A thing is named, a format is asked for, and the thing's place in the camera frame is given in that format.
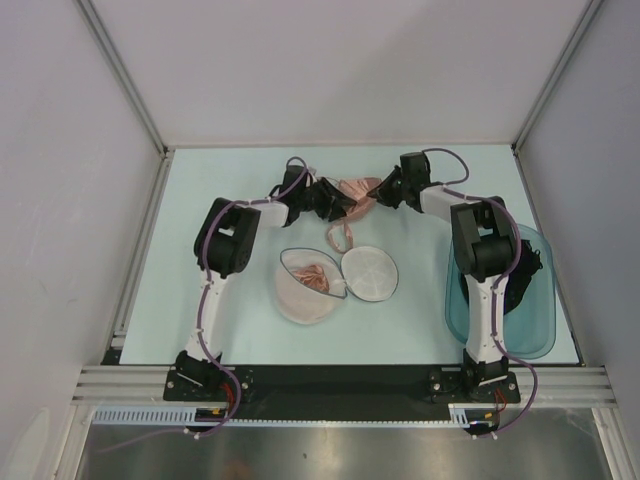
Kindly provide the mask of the pink satin bra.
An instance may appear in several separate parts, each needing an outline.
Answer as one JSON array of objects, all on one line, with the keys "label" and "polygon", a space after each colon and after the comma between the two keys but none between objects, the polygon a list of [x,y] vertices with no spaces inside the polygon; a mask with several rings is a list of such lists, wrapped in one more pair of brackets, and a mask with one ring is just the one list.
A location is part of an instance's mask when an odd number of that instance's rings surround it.
[{"label": "pink satin bra", "polygon": [[330,223],[326,230],[329,246],[339,254],[345,254],[354,247],[351,224],[362,220],[376,205],[376,200],[368,193],[382,184],[379,177],[361,177],[355,179],[336,180],[331,178],[337,189],[355,201],[346,209],[346,215]]},{"label": "pink satin bra", "polygon": [[292,275],[299,283],[311,290],[323,294],[330,292],[328,277],[324,268],[319,264],[310,264],[296,268],[292,271]]}]

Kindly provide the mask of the white mesh laundry bag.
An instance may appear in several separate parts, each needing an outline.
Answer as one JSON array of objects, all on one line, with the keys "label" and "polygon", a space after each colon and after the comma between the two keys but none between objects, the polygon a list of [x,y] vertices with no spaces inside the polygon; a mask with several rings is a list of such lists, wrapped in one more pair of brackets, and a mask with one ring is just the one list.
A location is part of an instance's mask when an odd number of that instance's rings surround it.
[{"label": "white mesh laundry bag", "polygon": [[340,260],[316,249],[288,248],[281,251],[275,271],[275,299],[285,318],[313,325],[348,296],[379,303],[390,299],[398,284],[395,261],[376,247],[355,247]]}]

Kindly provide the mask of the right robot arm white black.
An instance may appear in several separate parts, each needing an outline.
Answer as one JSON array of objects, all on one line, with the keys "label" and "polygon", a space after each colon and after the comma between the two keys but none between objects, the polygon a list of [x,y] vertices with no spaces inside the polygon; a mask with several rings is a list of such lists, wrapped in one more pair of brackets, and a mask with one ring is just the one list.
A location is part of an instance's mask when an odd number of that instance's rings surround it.
[{"label": "right robot arm white black", "polygon": [[504,297],[521,256],[520,232],[499,198],[464,194],[450,182],[433,181],[427,155],[434,151],[401,155],[399,164],[367,196],[391,208],[404,203],[450,224],[454,259],[466,278],[469,301],[461,388],[469,399],[484,401],[509,373]]}]

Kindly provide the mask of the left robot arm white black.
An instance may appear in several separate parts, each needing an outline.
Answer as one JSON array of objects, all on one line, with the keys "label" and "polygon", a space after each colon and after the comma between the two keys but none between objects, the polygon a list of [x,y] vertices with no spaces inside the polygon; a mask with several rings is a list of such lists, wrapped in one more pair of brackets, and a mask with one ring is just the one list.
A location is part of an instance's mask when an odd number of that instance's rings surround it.
[{"label": "left robot arm white black", "polygon": [[220,363],[222,349],[213,345],[214,327],[229,278],[248,266],[261,228],[288,227],[305,212],[326,221],[342,220],[356,205],[356,199],[334,181],[315,177],[297,156],[287,161],[281,182],[267,196],[214,200],[194,241],[202,280],[195,327],[172,365],[175,378],[167,385],[186,386],[197,398],[207,400],[225,383],[237,382]]}]

